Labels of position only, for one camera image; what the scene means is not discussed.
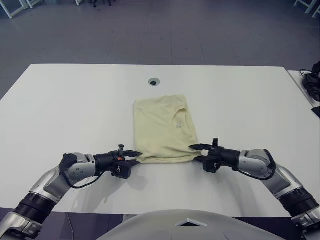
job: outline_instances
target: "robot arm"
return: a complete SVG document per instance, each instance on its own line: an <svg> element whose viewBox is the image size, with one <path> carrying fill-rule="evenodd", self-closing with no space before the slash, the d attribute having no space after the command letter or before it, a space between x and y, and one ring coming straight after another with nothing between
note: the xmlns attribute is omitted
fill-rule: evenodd
<svg viewBox="0 0 320 240"><path fill-rule="evenodd" d="M225 149L218 146L218 138L213 140L212 145L196 144L189 147L208 151L207 156L195 158L202 163L206 172L216 173L221 166L227 166L261 180L292 216L291 220L298 228L303 232L317 230L320 233L319 204L289 170L275 163L267 150Z"/></svg>
<svg viewBox="0 0 320 240"><path fill-rule="evenodd" d="M128 179L131 169L138 164L125 157L137 157L137 151L124 151L124 146L105 154L83 155L81 153L64 154L59 166L46 172L30 189L18 207L9 212L0 223L0 240L35 239L42 224L56 204L70 188L80 189L95 183L105 172L117 178ZM82 186L80 181L97 178Z"/></svg>

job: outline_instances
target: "white table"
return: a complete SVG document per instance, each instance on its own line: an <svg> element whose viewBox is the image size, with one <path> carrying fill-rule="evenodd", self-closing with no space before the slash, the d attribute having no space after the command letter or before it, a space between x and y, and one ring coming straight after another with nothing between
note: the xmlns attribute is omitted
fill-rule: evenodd
<svg viewBox="0 0 320 240"><path fill-rule="evenodd" d="M301 76L299 71L288 71L288 73L290 74L290 76L292 77L292 79L294 80L294 82L296 83L296 85L299 87L299 89L301 90L301 92L303 93L303 95L305 96L305 98L309 101L309 103L311 104L311 106L313 108L319 107L320 103L318 101L315 101L307 92L307 90L305 89L305 87L302 85L302 80L303 77Z"/></svg>
<svg viewBox="0 0 320 240"><path fill-rule="evenodd" d="M148 85L159 78L159 86ZM63 153L135 149L138 98L184 94L200 143L268 149L320 200L319 118L282 67L33 64L0 101L0 207L15 208ZM140 164L71 189L55 211L142 214L195 209L232 217L288 217L263 184L197 162Z"/></svg>

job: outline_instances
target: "yellow t-shirt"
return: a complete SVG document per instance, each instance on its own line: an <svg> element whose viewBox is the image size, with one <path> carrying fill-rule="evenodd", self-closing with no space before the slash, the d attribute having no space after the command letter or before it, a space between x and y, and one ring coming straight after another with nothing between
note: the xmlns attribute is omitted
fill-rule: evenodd
<svg viewBox="0 0 320 240"><path fill-rule="evenodd" d="M198 140L184 95L136 100L134 130L140 163L183 163L201 155L188 147Z"/></svg>

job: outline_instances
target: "white desk leg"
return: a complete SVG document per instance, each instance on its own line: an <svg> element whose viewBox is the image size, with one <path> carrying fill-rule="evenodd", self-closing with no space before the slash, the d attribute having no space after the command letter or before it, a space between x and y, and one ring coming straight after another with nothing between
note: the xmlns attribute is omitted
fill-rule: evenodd
<svg viewBox="0 0 320 240"><path fill-rule="evenodd" d="M80 3L82 2L83 0L75 0L75 3L77 6L80 6Z"/></svg>
<svg viewBox="0 0 320 240"><path fill-rule="evenodd" d="M312 0L312 2L310 3L309 7L306 9L305 14L309 14L312 10L312 8L314 7L314 5L316 4L318 0Z"/></svg>
<svg viewBox="0 0 320 240"><path fill-rule="evenodd" d="M2 0L0 0L0 5L2 6L2 8L4 9L5 13L8 15L8 17L10 19L12 19L14 17L14 15L20 13L22 10L25 10L27 8L26 4L23 2L23 0L19 0L20 4L22 7L18 8L17 10L13 11L13 12L9 12L9 10L7 9L7 7L5 6L4 2Z"/></svg>
<svg viewBox="0 0 320 240"><path fill-rule="evenodd" d="M317 14L320 14L320 6L315 10L314 14L312 15L312 17L315 19Z"/></svg>
<svg viewBox="0 0 320 240"><path fill-rule="evenodd" d="M34 8L34 5L36 5L37 3L41 2L41 1L44 1L44 0L26 0L26 2L28 3L29 7L31 9Z"/></svg>
<svg viewBox="0 0 320 240"><path fill-rule="evenodd" d="M28 5L27 3L25 2L25 0L19 0L21 6L24 8L24 9L27 9L28 8Z"/></svg>
<svg viewBox="0 0 320 240"><path fill-rule="evenodd" d="M303 0L296 0L293 6L296 7L298 5L298 3L302 3L303 5L305 5L307 7L307 9L304 13L309 14L317 1L318 0L312 0L312 2L310 4L307 4Z"/></svg>
<svg viewBox="0 0 320 240"><path fill-rule="evenodd" d="M4 11L5 11L5 13L8 15L8 17L9 17L10 19L12 19L13 16L11 16L9 10L7 9L6 5L4 4L4 2L3 2L2 0L0 0L0 5L1 5L2 8L4 9Z"/></svg>

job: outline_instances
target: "black cable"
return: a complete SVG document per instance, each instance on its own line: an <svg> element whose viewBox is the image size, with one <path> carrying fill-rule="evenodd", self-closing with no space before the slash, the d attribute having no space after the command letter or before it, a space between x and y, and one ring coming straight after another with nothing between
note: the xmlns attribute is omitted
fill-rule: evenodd
<svg viewBox="0 0 320 240"><path fill-rule="evenodd" d="M308 69L300 69L299 72L300 72L300 75L301 75L302 77L304 76L303 73L302 73L302 71L312 73L311 70L308 70Z"/></svg>
<svg viewBox="0 0 320 240"><path fill-rule="evenodd" d="M65 173L64 171L62 171L62 176L64 177L66 183L69 185L70 188L73 188L73 189L82 189L82 188L87 187L87 186L89 186L89 185L91 185L91 184L94 184L96 181L99 180L99 178L101 178L101 176L102 176L103 174L104 174L104 172L101 173L95 180L93 180L93 181L91 181L91 182L89 182L89 183L87 183L87 184L85 184L85 185L75 186L75 185L73 185L73 184L69 181L66 173Z"/></svg>
<svg viewBox="0 0 320 240"><path fill-rule="evenodd" d="M240 169L237 169L237 171L239 173L243 174L243 175L246 175L247 177L250 177L250 178L253 178L253 179L257 179L257 180L261 180L261 181L271 179L276 173L277 164L276 164L274 158L271 156L270 152L268 150L266 150L266 149L264 149L264 151L268 155L269 160L270 160L270 165L272 167L272 172L271 172L271 174L269 176L267 176L267 177L257 177L257 176L252 176L252 175L250 175L250 174L248 174L246 172L243 172Z"/></svg>

